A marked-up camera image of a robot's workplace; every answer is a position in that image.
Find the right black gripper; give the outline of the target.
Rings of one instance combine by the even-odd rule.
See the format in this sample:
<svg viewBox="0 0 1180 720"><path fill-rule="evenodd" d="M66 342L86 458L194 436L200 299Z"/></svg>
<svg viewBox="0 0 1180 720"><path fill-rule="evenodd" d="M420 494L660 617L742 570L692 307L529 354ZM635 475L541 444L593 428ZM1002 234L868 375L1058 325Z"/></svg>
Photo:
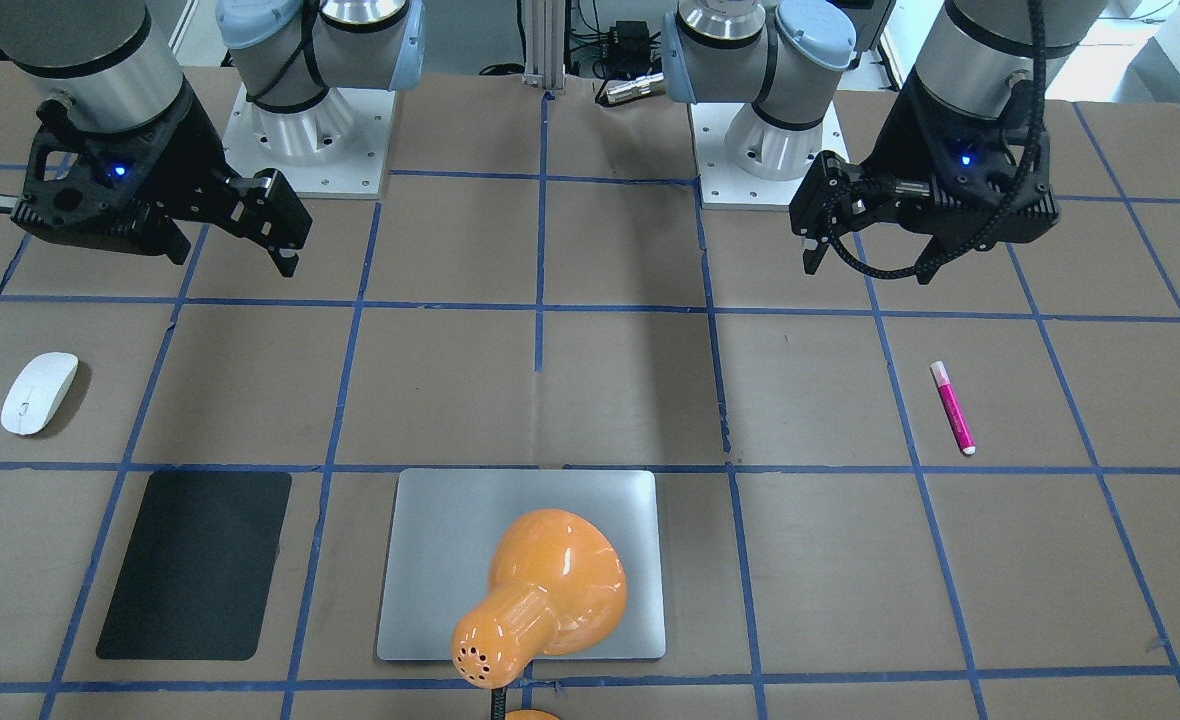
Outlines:
<svg viewBox="0 0 1180 720"><path fill-rule="evenodd" d="M72 105L55 97L37 117L26 182L9 211L33 237L181 266L191 242L179 223L209 223L266 249L280 277L296 275L310 212L278 169L234 172L189 83L159 118L119 133L76 127Z"/></svg>

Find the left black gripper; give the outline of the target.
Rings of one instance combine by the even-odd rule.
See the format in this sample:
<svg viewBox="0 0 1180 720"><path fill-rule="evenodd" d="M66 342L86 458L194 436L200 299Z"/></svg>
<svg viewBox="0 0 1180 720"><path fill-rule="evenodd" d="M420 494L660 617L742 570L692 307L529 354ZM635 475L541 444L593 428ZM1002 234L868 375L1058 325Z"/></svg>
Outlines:
<svg viewBox="0 0 1180 720"><path fill-rule="evenodd" d="M964 246L1014 186L1034 90L1030 78L1001 81L998 117L970 117L909 76L868 158L852 164L820 152L791 199L804 273L815 275L830 251L820 240L826 218L840 234L876 223L929 234L923 258Z"/></svg>

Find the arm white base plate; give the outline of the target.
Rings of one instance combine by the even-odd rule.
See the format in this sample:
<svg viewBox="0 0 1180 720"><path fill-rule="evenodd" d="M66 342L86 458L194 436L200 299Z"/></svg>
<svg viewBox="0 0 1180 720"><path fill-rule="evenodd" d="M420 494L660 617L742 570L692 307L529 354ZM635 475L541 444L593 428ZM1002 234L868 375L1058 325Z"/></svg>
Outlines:
<svg viewBox="0 0 1180 720"><path fill-rule="evenodd" d="M784 211L818 153L848 153L834 105L802 131L772 126L747 102L691 104L689 117L706 208Z"/></svg>
<svg viewBox="0 0 1180 720"><path fill-rule="evenodd" d="M330 89L296 114L257 109L240 94L223 135L242 176L274 168L302 199L379 199L398 92Z"/></svg>

